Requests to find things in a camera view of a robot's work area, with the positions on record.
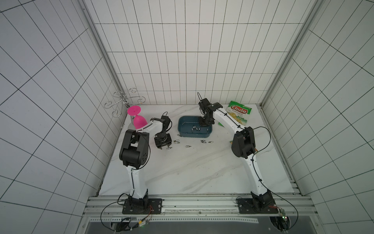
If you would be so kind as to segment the dark teal plastic storage box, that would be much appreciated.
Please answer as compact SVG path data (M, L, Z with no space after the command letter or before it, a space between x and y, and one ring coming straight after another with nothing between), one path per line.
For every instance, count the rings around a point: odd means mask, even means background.
M208 138L212 133L212 126L201 127L198 116L182 116L178 121L178 132L181 137Z

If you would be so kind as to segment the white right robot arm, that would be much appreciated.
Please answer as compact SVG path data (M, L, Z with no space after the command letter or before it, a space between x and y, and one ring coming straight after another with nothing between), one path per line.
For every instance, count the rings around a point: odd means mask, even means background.
M250 181L253 207L260 211L266 209L274 200L271 191L265 186L257 164L254 129L238 123L224 108L216 102L210 103L204 98L198 103L202 116L198 118L201 127L211 126L215 122L223 125L232 134L231 150L241 158Z

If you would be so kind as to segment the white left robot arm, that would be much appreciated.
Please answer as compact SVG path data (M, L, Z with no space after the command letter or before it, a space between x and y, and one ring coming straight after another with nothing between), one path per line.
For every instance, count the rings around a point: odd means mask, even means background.
M129 204L145 209L149 205L149 198L143 167L150 159L150 140L154 139L158 149L170 147L172 139L168 131L172 127L172 122L165 112L160 118L152 118L150 122L142 116L136 116L133 125L133 129L125 132L119 159L126 166L130 176L132 191L129 195Z

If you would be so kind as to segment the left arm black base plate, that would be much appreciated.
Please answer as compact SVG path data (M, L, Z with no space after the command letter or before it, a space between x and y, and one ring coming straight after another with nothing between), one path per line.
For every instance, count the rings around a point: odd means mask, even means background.
M122 214L140 215L140 214L161 214L163 199L127 199L124 202Z

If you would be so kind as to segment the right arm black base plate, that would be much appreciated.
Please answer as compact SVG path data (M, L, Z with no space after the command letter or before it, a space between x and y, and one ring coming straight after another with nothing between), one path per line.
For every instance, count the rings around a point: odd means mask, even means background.
M275 207L273 199L261 201L260 199L249 199L236 197L235 200L240 214L278 214L278 209Z

